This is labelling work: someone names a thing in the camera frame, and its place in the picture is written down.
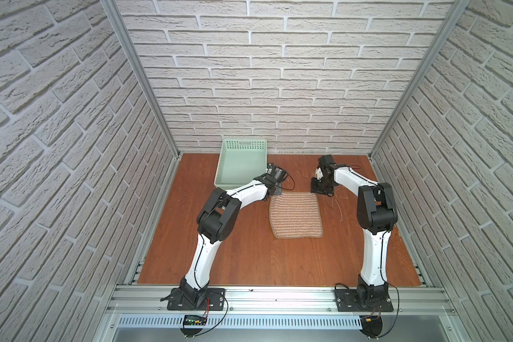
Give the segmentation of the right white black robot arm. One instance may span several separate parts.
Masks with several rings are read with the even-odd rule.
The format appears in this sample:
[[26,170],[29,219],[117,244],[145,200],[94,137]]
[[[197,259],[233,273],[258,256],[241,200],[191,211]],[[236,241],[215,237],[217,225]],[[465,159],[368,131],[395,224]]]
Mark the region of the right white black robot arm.
[[369,307],[388,298],[387,249],[398,221],[393,188],[387,182],[370,180],[352,167],[336,163],[332,155],[321,156],[311,180],[311,192],[333,197],[338,186],[357,196],[356,218],[363,229],[364,250],[356,299],[359,306]]

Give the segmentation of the striped brown square dishcloth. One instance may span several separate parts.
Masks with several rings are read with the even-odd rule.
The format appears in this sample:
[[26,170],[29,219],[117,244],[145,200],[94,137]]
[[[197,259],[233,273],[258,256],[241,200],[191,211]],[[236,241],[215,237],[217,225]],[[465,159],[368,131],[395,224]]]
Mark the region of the striped brown square dishcloth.
[[269,205],[269,222],[277,239],[319,239],[323,224],[316,194],[285,192],[273,196]]

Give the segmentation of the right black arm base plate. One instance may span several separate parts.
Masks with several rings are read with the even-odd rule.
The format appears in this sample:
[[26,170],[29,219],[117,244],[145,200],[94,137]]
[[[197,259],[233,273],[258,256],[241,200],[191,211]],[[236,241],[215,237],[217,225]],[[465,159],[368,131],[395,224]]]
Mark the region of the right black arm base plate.
[[369,289],[335,289],[335,302],[339,312],[393,312],[393,304],[386,286]]

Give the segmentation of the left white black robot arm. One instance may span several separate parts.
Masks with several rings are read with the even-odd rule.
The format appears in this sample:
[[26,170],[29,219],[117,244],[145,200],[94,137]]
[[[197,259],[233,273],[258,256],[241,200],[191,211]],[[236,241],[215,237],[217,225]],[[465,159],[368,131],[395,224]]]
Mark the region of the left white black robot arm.
[[210,271],[218,249],[231,235],[239,212],[254,202],[276,195],[288,177],[287,171],[273,165],[269,172],[246,185],[232,190],[213,190],[197,217],[198,244],[190,268],[179,286],[183,299],[197,308],[202,306],[208,298]]

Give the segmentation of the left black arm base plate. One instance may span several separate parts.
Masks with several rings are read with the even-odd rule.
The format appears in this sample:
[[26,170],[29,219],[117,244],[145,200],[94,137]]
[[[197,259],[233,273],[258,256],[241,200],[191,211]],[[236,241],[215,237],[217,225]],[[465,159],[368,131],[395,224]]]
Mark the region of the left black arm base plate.
[[168,302],[168,311],[206,311],[221,312],[225,305],[226,289],[206,288],[195,291],[188,289],[184,292],[181,288],[174,288],[171,293],[162,298]]

